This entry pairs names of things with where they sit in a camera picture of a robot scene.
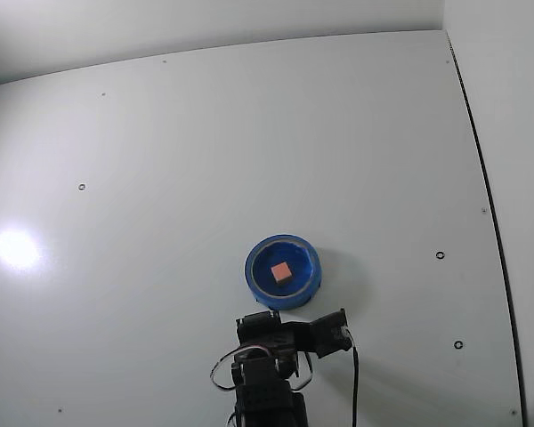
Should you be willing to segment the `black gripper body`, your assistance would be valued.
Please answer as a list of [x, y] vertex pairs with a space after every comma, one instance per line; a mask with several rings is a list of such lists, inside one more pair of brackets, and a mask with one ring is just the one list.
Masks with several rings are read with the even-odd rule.
[[270, 350], [314, 352], [308, 322], [282, 322], [277, 311], [263, 311], [236, 320], [240, 344], [257, 344]]

